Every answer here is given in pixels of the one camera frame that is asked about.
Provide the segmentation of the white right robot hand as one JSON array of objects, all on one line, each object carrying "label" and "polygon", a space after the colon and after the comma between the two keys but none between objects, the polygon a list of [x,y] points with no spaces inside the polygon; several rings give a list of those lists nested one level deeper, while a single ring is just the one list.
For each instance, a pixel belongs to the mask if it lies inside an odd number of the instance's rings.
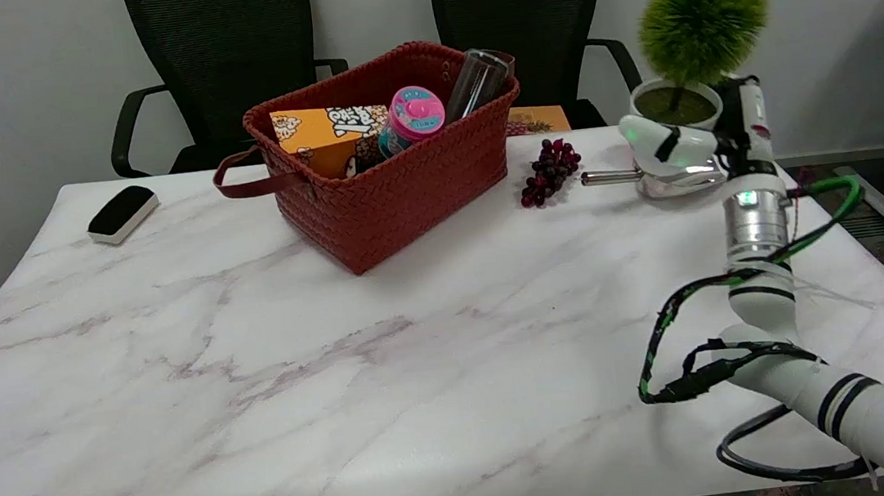
[{"label": "white right robot hand", "polygon": [[639,193],[670,199],[725,187],[726,194],[761,190],[786,196],[759,80],[726,79],[709,97],[715,119],[694,126],[669,126],[638,109],[621,118],[618,133],[632,148]]}]

